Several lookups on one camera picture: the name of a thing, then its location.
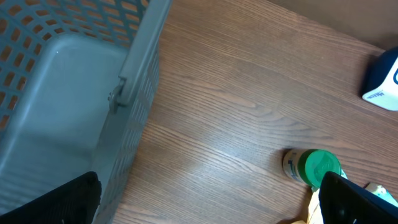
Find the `basket handle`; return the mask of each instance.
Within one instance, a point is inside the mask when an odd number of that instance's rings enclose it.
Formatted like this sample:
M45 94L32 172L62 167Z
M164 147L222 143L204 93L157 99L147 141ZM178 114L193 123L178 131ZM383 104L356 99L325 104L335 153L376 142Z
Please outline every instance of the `basket handle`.
M134 99L138 89L138 81L148 69L170 6L171 0L150 1L119 73L121 81L109 97L111 113L115 113L118 106L127 106Z

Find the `gray plastic basket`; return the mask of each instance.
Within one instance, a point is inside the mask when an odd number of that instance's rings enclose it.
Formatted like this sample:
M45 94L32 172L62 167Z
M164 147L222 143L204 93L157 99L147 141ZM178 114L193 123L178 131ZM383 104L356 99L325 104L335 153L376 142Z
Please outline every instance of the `gray plastic basket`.
M84 174L113 219L171 0L0 0L0 215Z

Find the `bottle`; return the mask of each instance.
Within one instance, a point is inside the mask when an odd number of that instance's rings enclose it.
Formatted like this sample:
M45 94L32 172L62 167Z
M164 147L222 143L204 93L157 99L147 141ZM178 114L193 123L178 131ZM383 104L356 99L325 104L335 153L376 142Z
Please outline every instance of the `bottle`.
M288 177L315 188L321 186L326 172L341 175L337 157L321 149L291 149L284 156L282 166Z

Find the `bottle label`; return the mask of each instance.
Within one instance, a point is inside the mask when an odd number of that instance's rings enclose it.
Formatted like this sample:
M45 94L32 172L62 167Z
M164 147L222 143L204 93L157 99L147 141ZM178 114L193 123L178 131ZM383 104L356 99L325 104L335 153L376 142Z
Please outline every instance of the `bottle label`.
M284 157L282 162L285 174L291 179L305 183L299 173L299 160L301 155L307 150L292 149Z

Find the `wooden table surface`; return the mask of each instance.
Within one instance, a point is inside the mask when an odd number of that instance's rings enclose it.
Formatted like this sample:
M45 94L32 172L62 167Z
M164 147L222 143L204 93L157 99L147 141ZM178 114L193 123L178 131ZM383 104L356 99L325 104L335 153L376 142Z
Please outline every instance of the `wooden table surface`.
M174 0L160 84L115 223L290 223L289 148L327 149L398 197L398 113L358 91L372 45L263 0Z

